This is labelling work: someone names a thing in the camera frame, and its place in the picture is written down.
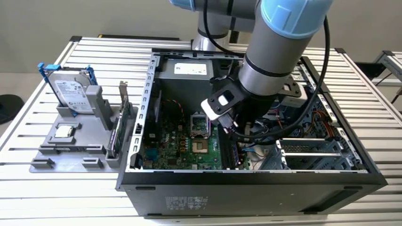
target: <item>sticker label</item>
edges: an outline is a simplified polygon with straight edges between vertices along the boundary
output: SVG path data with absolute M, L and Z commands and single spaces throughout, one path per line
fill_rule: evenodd
M 165 196 L 168 210 L 204 210 L 207 196 Z
M 175 64 L 175 74 L 200 74 L 207 75 L 207 65 L 205 64 Z
M 81 84 L 63 80 L 55 81 L 55 84 L 68 107 L 77 113 L 93 113 Z

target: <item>aluminum table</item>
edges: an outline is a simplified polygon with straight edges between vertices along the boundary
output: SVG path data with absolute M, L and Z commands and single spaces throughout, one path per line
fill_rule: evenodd
M 246 47 L 228 46 L 239 52 Z M 129 100 L 137 105 L 151 48 L 191 46 L 187 41 L 81 38 L 68 43 L 55 63 L 91 64 L 112 104 L 120 103 L 120 80 L 128 81 Z M 318 72 L 323 53 L 322 48 L 304 51 Z M 41 82 L 0 138 L 0 225 L 402 225 L 402 116 L 339 49 L 330 52 L 324 83 L 390 184 L 334 214 L 144 219 L 125 193 L 115 190 L 116 173 L 29 173 L 57 116 L 56 97 Z

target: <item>metal case frame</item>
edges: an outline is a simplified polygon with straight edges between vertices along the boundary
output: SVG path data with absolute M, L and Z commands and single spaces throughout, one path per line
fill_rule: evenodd
M 153 49 L 131 147 L 121 161 L 116 189 L 124 190 L 140 216 L 251 216 L 328 214 L 387 183 L 331 98 L 320 94 L 338 118 L 368 173 L 270 173 L 247 170 L 137 170 L 141 133 L 155 69 L 160 58 L 238 57 L 222 52 Z M 319 74 L 307 57 L 300 59 L 315 82 Z

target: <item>floor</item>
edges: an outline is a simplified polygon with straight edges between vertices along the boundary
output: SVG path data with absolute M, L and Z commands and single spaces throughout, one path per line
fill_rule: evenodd
M 39 73 L 0 73 L 0 95 L 14 94 L 27 101 L 40 81 Z M 9 123 L 0 125 L 0 136 Z

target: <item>gray parts holder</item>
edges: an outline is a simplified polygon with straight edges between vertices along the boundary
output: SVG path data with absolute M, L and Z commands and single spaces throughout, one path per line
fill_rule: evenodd
M 113 122 L 120 107 L 111 106 L 101 97 L 101 87 L 88 86 L 85 95 L 93 114 L 75 114 L 68 107 L 57 107 L 59 116 L 31 162 L 29 172 L 117 172 L 121 154 L 105 156 Z M 131 108 L 124 128 L 128 149 L 135 125 L 136 108 Z

